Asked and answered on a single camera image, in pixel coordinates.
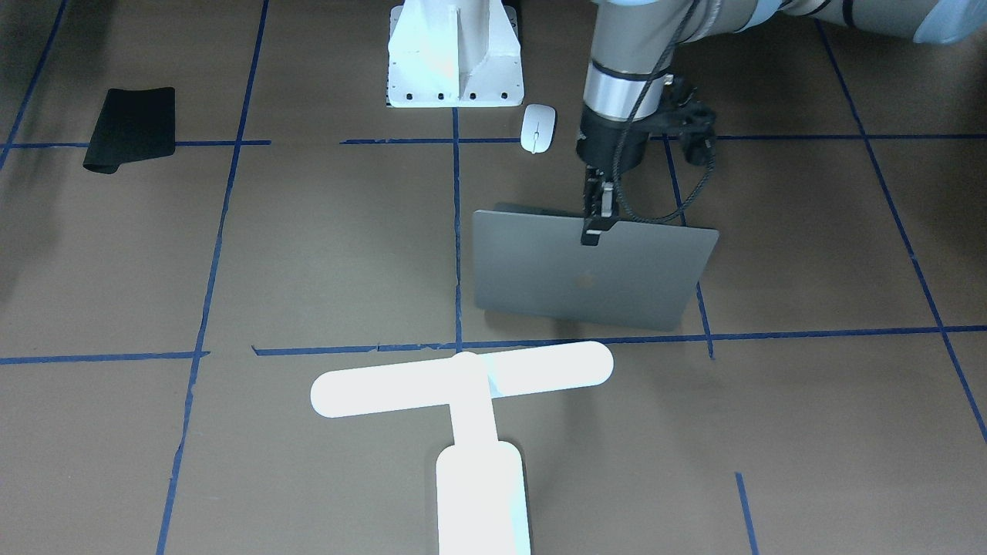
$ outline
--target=gray laptop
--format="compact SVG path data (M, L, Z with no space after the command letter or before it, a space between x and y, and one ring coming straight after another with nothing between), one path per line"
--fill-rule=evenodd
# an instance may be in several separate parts
M474 212L479 308L671 331L720 237L715 229L620 221L586 247L581 217L537 211Z

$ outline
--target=white mounting bracket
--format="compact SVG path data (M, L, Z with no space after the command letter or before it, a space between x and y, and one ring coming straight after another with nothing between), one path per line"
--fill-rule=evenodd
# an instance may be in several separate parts
M439 555L531 555L521 453L497 439L492 399L603 383L596 342L326 372L312 407L328 418L449 405L454 443L435 463Z
M512 23L500 0L405 0L391 10L388 102L395 108L520 106L515 27L516 14Z

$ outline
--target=computer mouse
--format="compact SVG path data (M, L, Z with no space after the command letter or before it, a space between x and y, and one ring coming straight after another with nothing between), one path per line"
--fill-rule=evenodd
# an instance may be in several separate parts
M555 109L544 104L529 104L524 109L521 124L521 147L532 154L545 152L552 145L553 134Z

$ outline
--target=cable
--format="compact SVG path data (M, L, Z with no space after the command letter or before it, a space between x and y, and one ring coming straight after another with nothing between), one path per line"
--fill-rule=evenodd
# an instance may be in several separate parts
M627 201L627 197L624 195L624 188L621 185L621 179L620 179L621 176L620 161L622 155L624 154L624 145L627 143L627 136L631 132L631 127L634 124L634 117L638 114L638 110L641 108L641 104L645 101L645 96L647 95L647 91L650 90L651 88L651 83L653 83L654 80L658 78L658 75L665 68L665 62L667 61L668 56L671 55L672 51L675 49L675 45L679 42L679 39L681 39L682 33L685 31L685 26L688 24L689 20L692 19L692 16L696 13L696 8L699 6L699 3L700 0L692 0L692 2L689 4L689 9L686 10L685 17L682 18L682 21L679 22L678 27L675 28L675 33L672 35L672 39L668 42L668 45L665 47L665 50L661 53L661 57L658 58L657 63L654 64L654 68L651 69L651 73L648 74L647 80L645 81L645 85L641 89L641 93L638 94L638 99L636 102L634 102L634 106L631 108L631 113L627 117L624 130L621 132L620 139L618 139L617 141L617 148L614 150L613 174L612 174L614 180L613 182L614 192L617 194L617 202L620 203L621 208L624 209L624 211L630 217L631 221L635 221L639 223L667 223L681 216L683 213L685 213L686 208L688 208L693 202L696 201L696 198L699 196L699 193L703 191L703 187L705 187L706 183L709 182L710 177L713 176L713 171L717 167L716 151L713 148L713 144L710 142L709 139L707 139L706 146L709 151L710 159L706 163L706 173L703 174L703 177L699 180L699 183L696 185L695 189L693 189L692 193L690 193L686 197L686 199L682 201L681 205L679 205L678 208L663 216L656 218L642 217L634 212L634 210L631 208L630 203Z

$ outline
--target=white t-shaped object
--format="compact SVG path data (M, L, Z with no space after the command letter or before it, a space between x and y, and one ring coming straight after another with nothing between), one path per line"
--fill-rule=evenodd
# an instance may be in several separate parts
M435 463L440 555L530 555L521 454L499 441L492 399L603 383L596 342L327 372L312 407L329 418L449 405L454 444Z

